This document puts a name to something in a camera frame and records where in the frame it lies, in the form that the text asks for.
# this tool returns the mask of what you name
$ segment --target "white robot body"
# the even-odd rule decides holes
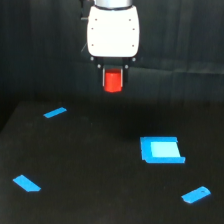
[[[134,57],[139,39],[138,12],[132,0],[95,1],[87,26],[87,45],[92,56]]]

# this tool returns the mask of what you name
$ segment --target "blue sticky note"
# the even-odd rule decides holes
[[[54,117],[54,116],[56,116],[58,114],[61,114],[61,113],[65,112],[65,111],[67,111],[67,110],[65,108],[61,107],[61,108],[59,108],[57,110],[53,110],[53,111],[51,111],[49,113],[44,114],[44,116],[46,118],[51,118],[51,117]]]
[[[206,187],[199,187],[198,189],[191,191],[188,194],[183,195],[182,198],[185,202],[192,204],[195,201],[198,201],[210,194],[211,194],[211,192]]]
[[[40,187],[38,187],[36,184],[31,182],[29,179],[27,179],[23,175],[13,179],[13,181],[27,192],[39,191],[41,189]]]
[[[142,160],[147,163],[185,163],[180,156],[176,137],[141,138]]]
[[[153,157],[180,157],[176,142],[151,142]]]

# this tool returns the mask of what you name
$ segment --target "blue paper strip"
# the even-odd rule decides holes
[[[54,116],[56,116],[58,114],[61,114],[61,113],[65,112],[65,111],[67,111],[67,110],[65,108],[61,107],[59,109],[56,109],[56,110],[53,110],[53,111],[51,111],[49,113],[44,114],[44,116],[46,118],[50,118],[50,117],[54,117]]]
[[[191,204],[191,203],[194,203],[195,201],[198,201],[210,194],[211,194],[211,192],[206,187],[200,187],[194,191],[191,191],[188,194],[183,195],[182,198],[185,202]]]
[[[38,187],[36,184],[31,182],[29,179],[27,179],[23,175],[13,179],[13,181],[27,192],[39,191],[41,189],[40,187]]]

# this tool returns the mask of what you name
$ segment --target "light blue square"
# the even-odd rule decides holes
[[[153,157],[180,157],[176,142],[151,142],[151,152]]]

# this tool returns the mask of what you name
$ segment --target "black curtain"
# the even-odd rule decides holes
[[[135,0],[143,56],[119,94],[104,93],[81,56],[79,0],[0,0],[4,100],[223,105],[224,1]]]

